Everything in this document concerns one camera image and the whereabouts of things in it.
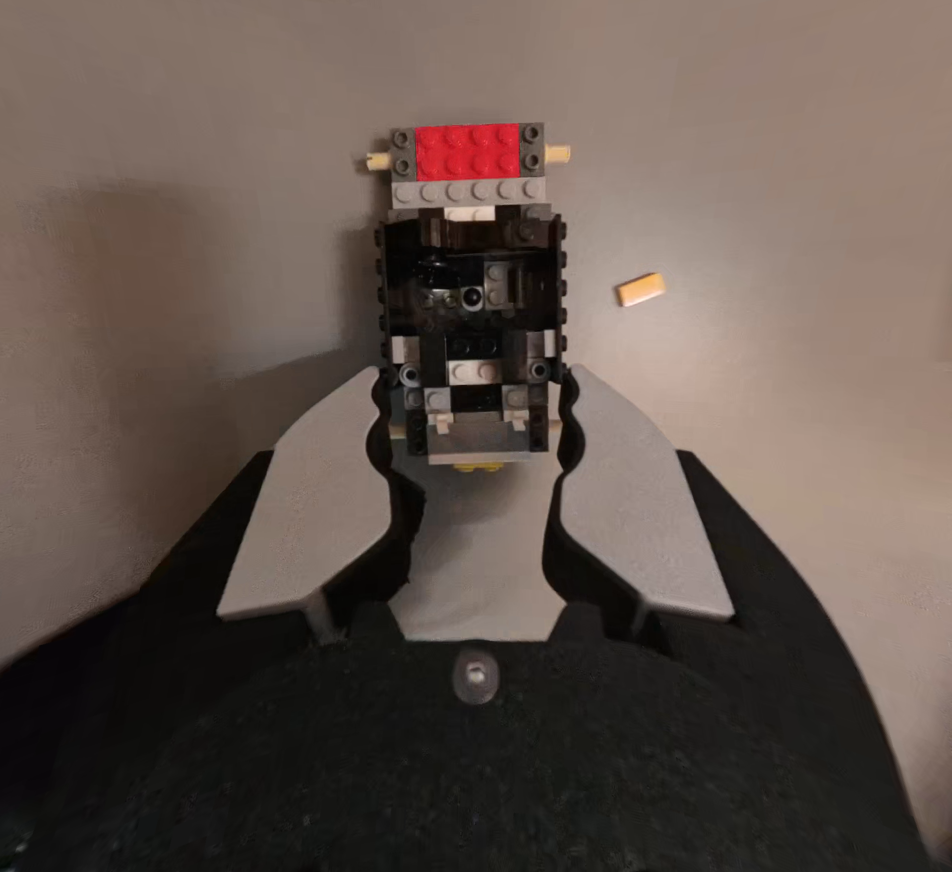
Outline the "grey desk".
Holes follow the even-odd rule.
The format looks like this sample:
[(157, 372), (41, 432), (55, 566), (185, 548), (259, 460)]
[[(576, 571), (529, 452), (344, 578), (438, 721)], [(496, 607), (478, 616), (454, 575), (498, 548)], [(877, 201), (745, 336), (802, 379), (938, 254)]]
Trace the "grey desk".
[(2, 660), (375, 358), (375, 140), (540, 120), (570, 357), (802, 571), (949, 846), (950, 6), (2, 0)]

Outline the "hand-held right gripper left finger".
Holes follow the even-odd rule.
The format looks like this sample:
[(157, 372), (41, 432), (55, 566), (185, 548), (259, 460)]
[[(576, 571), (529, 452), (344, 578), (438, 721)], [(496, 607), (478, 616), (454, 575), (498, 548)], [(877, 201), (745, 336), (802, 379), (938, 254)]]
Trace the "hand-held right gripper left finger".
[(337, 640), (409, 581), (422, 489), (393, 466), (389, 391), (367, 367), (279, 438), (217, 615), (300, 612)]

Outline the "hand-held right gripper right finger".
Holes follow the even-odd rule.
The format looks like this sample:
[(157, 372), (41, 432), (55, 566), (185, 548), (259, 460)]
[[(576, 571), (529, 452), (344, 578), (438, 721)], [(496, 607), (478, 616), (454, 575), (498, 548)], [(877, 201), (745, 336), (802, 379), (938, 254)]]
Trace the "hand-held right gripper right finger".
[(729, 622), (734, 605), (670, 440), (585, 366), (566, 372), (559, 403), (549, 585), (596, 609), (608, 636), (637, 636), (656, 613)]

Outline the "orange toy tile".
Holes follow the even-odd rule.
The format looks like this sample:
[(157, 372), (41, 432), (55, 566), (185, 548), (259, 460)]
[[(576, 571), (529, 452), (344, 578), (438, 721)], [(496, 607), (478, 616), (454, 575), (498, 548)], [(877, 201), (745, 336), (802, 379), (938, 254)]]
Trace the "orange toy tile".
[(615, 297), (619, 307), (635, 307), (662, 296), (666, 290), (662, 274), (651, 272), (618, 284), (615, 287)]

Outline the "toy brick car chassis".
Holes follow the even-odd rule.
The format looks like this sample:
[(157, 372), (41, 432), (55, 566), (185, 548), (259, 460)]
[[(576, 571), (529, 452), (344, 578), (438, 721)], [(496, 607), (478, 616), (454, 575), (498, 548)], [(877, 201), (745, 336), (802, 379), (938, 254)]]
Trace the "toy brick car chassis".
[(382, 374), (411, 458), (498, 471), (550, 448), (566, 350), (566, 223), (540, 121), (399, 126), (365, 157), (389, 182), (375, 231)]

